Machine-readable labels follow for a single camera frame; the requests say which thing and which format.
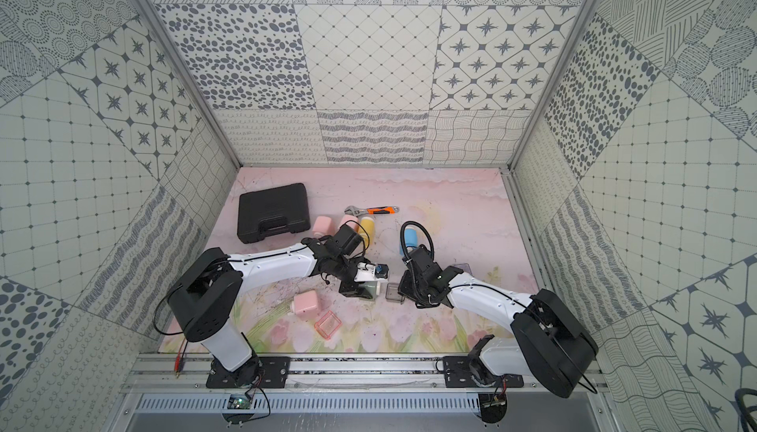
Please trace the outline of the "grey transparent tray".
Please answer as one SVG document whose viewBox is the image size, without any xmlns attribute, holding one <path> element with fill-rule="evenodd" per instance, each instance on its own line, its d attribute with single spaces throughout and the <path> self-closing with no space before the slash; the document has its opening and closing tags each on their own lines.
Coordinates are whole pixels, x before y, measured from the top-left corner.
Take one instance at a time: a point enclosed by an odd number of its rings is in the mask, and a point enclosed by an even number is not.
<svg viewBox="0 0 757 432">
<path fill-rule="evenodd" d="M 386 294 L 384 294 L 384 297 L 386 297 L 386 301 L 392 303 L 403 304 L 405 301 L 405 297 L 399 292 L 398 283 L 386 284 Z"/>
</svg>

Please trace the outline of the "blue pencil sharpener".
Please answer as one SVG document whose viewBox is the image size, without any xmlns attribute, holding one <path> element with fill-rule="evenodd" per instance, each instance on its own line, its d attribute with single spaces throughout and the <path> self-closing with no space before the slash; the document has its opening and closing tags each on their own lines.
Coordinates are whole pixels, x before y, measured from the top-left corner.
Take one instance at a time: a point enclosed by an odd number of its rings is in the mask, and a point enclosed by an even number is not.
<svg viewBox="0 0 757 432">
<path fill-rule="evenodd" d="M 407 256 L 419 246 L 418 232 L 414 226 L 405 226 L 399 239 L 399 251 L 402 256 Z"/>
</svg>

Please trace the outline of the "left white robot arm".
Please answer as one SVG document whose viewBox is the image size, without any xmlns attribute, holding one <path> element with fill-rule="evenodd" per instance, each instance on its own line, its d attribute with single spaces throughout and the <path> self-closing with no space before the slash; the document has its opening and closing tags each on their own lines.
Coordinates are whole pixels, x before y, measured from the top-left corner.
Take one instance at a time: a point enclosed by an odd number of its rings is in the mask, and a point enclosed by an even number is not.
<svg viewBox="0 0 757 432">
<path fill-rule="evenodd" d="M 189 343 L 203 345 L 228 373 L 254 365 L 254 349 L 232 320 L 238 297 L 288 279 L 321 276 L 339 282 L 345 297 L 372 300 L 371 283 L 388 279 L 390 269 L 355 252 L 363 239 L 347 231 L 305 238 L 288 248 L 259 254 L 206 250 L 169 289 L 165 302 Z"/>
</svg>

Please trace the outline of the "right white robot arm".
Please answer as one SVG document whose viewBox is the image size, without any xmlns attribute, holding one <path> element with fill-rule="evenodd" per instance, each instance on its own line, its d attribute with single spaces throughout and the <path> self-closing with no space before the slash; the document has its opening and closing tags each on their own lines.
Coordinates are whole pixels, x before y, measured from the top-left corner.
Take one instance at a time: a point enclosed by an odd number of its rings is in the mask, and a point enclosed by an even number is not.
<svg viewBox="0 0 757 432">
<path fill-rule="evenodd" d="M 445 306 L 479 315 L 509 331 L 518 346 L 484 335 L 471 347 L 470 375 L 480 386 L 501 384 L 508 375 L 532 376 L 548 392 L 569 398 L 577 387 L 594 393 L 585 378 L 599 347 L 557 294 L 508 291 L 456 267 L 442 268 L 421 245 L 403 251 L 405 273 L 398 291 L 419 309 Z"/>
</svg>

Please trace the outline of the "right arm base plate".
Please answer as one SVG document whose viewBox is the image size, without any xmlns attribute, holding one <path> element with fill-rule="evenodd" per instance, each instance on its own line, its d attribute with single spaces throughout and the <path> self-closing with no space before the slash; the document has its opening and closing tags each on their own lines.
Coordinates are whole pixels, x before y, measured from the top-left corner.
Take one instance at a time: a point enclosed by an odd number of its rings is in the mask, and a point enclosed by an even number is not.
<svg viewBox="0 0 757 432">
<path fill-rule="evenodd" d="M 481 360 L 468 356 L 445 356 L 442 358 L 442 374 L 449 389 L 494 388 L 505 384 L 508 388 L 523 388 L 524 377 L 517 374 L 495 375 Z"/>
</svg>

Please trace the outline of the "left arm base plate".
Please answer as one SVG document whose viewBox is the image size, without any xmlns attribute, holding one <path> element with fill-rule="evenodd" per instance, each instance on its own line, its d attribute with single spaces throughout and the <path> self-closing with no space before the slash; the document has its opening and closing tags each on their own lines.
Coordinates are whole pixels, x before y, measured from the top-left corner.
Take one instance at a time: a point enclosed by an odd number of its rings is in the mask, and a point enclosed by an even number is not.
<svg viewBox="0 0 757 432">
<path fill-rule="evenodd" d="M 291 358 L 287 356 L 254 355 L 240 368 L 230 371 L 217 358 L 213 358 L 205 386 L 210 390 L 220 390 L 260 384 L 264 389 L 283 389 L 290 364 Z"/>
</svg>

